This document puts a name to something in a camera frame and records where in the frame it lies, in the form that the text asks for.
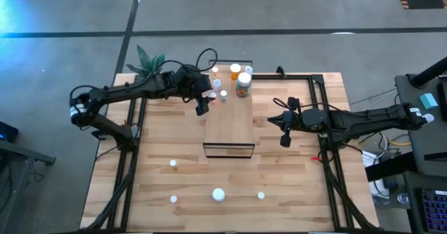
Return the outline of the dark grey lower desk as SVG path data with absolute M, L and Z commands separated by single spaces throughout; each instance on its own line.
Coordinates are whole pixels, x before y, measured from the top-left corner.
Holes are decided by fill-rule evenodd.
M 442 234 L 430 233 L 425 229 L 421 191 L 423 189 L 447 191 L 447 178 L 426 176 L 413 172 L 405 172 L 403 177 L 406 192 L 409 196 L 410 209 L 407 210 L 407 214 L 411 231 L 417 234 Z

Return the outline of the white power strip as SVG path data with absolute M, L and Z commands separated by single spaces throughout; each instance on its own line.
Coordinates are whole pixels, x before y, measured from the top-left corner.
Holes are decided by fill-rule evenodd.
M 366 151 L 362 152 L 362 161 L 366 168 L 373 166 L 375 164 L 378 164 L 379 157 L 381 157 L 381 155 L 376 155 L 376 154 L 366 152 Z M 369 185 L 370 192 L 373 196 L 377 196 L 377 197 L 385 198 L 385 199 L 390 198 L 389 189 L 385 188 L 383 180 L 376 180 L 373 182 L 369 182 L 368 185 Z

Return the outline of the black box blue light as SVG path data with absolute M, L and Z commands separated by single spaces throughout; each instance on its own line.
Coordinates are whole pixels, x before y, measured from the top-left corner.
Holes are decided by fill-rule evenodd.
M 18 136 L 18 133 L 19 130 L 17 128 L 0 122 L 0 140 L 14 143 Z

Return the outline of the black keyboard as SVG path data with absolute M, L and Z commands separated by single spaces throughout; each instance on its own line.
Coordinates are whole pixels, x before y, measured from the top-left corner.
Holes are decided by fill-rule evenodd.
M 425 229 L 430 233 L 447 234 L 447 191 L 421 191 Z

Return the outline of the green plant in white pot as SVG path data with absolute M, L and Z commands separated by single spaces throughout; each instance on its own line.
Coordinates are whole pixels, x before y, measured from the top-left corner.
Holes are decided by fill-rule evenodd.
M 146 51 L 139 45 L 137 45 L 137 53 L 140 64 L 138 66 L 134 66 L 133 64 L 126 64 L 129 70 L 137 73 L 142 78 L 146 78 L 161 72 L 162 63 L 165 61 L 164 53 L 150 57 L 146 53 Z

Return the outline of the black pole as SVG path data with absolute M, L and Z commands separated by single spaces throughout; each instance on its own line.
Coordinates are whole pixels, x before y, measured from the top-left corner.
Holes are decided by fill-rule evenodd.
M 419 74 L 407 74 L 410 84 L 418 89 L 424 89 L 427 83 L 447 71 L 447 57 L 444 57 Z

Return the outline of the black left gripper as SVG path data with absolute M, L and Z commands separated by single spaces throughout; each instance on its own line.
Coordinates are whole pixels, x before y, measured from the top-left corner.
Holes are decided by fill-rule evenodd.
M 191 64 L 186 64 L 174 74 L 174 82 L 177 87 L 177 95 L 182 98 L 183 102 L 188 103 L 192 99 L 196 100 L 198 116 L 209 111 L 208 104 L 212 102 L 212 99 L 203 97 L 203 93 L 213 92 L 214 87 L 207 74 Z

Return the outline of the multivitamin gummies bottle green label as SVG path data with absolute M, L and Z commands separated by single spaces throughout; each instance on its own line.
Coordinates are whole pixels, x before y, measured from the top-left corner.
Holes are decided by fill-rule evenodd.
M 240 73 L 236 82 L 236 94 L 239 97 L 247 97 L 251 91 L 251 75 L 247 72 Z

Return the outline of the wooden shelf black metal frame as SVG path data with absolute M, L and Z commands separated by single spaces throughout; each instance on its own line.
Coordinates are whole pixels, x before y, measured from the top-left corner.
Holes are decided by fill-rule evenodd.
M 216 92 L 217 102 L 210 103 L 209 112 L 205 118 L 205 139 L 203 149 L 209 159 L 250 159 L 254 154 L 257 139 L 254 135 L 253 99 L 252 94 L 239 97 L 236 94 L 236 82 L 230 77 L 230 65 L 239 64 L 245 72 L 251 61 L 216 61 L 211 65 L 219 68 L 221 89 Z M 212 69 L 209 72 L 213 86 Z M 220 91 L 226 90 L 228 98 L 221 102 Z

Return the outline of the white aspirin bottle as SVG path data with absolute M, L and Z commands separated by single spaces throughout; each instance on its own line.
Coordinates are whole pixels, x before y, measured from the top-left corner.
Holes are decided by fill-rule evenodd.
M 212 192 L 212 199 L 215 202 L 223 202 L 226 198 L 226 193 L 222 188 L 215 188 Z

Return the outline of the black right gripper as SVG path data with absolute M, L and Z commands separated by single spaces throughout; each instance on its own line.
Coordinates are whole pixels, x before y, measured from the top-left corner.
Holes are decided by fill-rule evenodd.
M 298 98 L 288 97 L 287 103 L 280 101 L 280 105 L 286 109 L 282 116 L 268 117 L 268 121 L 280 127 L 283 136 L 280 138 L 282 147 L 291 146 L 291 131 L 300 131 L 302 129 L 302 110 Z

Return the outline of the teal box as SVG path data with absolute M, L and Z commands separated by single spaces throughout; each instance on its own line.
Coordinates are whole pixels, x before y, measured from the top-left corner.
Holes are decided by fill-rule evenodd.
M 435 97 L 431 93 L 423 94 L 419 97 L 420 101 L 422 102 L 424 108 L 426 110 L 435 108 L 438 106 L 438 103 L 435 99 Z

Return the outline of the grey metal stand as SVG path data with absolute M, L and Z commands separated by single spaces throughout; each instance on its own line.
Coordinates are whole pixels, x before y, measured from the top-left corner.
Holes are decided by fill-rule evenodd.
M 5 140 L 0 140 L 0 155 L 6 155 L 8 160 L 16 158 L 23 162 L 22 170 L 15 182 L 10 183 L 10 193 L 3 206 L 0 207 L 0 234 L 4 234 L 8 223 L 12 219 L 17 208 L 18 201 L 21 199 L 25 190 L 27 179 L 31 169 L 36 161 L 41 161 L 47 166 L 53 166 L 56 157 L 21 147 Z

